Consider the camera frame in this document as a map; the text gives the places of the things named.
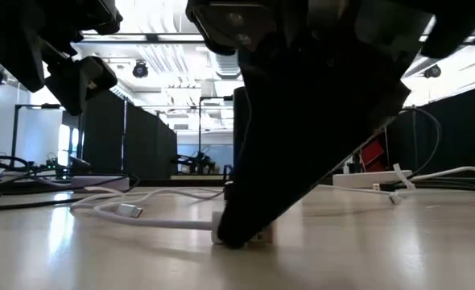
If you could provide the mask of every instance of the red object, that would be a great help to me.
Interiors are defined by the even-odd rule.
[[[361,149],[361,161],[367,172],[384,171],[384,165],[378,160],[382,154],[384,154],[384,149],[376,139]]]

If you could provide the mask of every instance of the wooden tabletop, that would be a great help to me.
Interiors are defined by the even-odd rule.
[[[49,198],[65,195],[0,204]],[[222,208],[163,196],[142,216],[209,221]],[[124,226],[65,206],[5,211],[0,290],[475,289],[475,193],[421,192],[393,206],[317,189],[278,220],[276,238],[236,251],[209,232]]]

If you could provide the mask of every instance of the ceiling light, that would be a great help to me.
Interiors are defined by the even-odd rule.
[[[134,77],[143,78],[148,76],[147,62],[144,60],[138,60],[132,70]]]
[[[204,41],[204,37],[199,34],[164,34],[157,35],[159,41]]]
[[[146,35],[84,35],[84,40],[100,42],[118,41],[147,41]]]
[[[431,66],[423,72],[425,78],[439,77],[441,75],[441,69],[438,64]]]
[[[427,35],[420,36],[420,39],[419,39],[420,42],[425,42],[427,40],[428,40]],[[463,42],[468,45],[468,43],[473,43],[474,41],[475,41],[475,36],[469,36]]]
[[[197,46],[195,48],[197,52],[210,52],[209,49],[206,46]]]

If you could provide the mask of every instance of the ceiling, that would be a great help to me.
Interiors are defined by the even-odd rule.
[[[423,35],[427,35],[434,26],[432,19]],[[438,65],[441,75],[437,78],[425,78],[423,72]],[[406,105],[423,105],[463,93],[475,88],[475,45],[459,47],[457,51],[442,60],[429,59],[418,55],[403,77],[404,84],[411,89]]]
[[[185,17],[186,3],[187,0],[116,0],[124,18],[119,33],[198,33]],[[130,97],[136,105],[146,106],[153,114],[160,112],[159,116],[172,128],[198,130],[198,111],[185,106],[196,106],[200,96],[227,96],[243,86],[237,59],[216,56],[203,44],[77,43],[75,49],[82,56],[104,59],[119,79],[114,91]],[[133,76],[138,60],[147,62],[147,77]],[[440,66],[441,76],[422,77],[423,71],[435,64]],[[412,90],[406,105],[422,105],[471,89],[475,86],[475,46],[463,47],[439,61],[417,56],[403,82]],[[222,107],[203,110],[203,128],[232,129],[232,109],[224,107],[231,104],[211,105]]]

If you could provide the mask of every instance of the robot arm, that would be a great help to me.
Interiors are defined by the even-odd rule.
[[[398,115],[416,53],[442,58],[475,29],[475,1],[190,0],[215,53],[238,53],[251,118],[218,238],[240,247]],[[422,46],[419,37],[436,16]],[[296,157],[276,156],[294,152]]]
[[[82,41],[85,30],[118,32],[122,20],[114,0],[0,0],[0,63],[31,92],[46,85],[78,115],[86,99],[118,79],[97,57],[72,60],[71,43]],[[43,62],[51,74],[46,79]]]

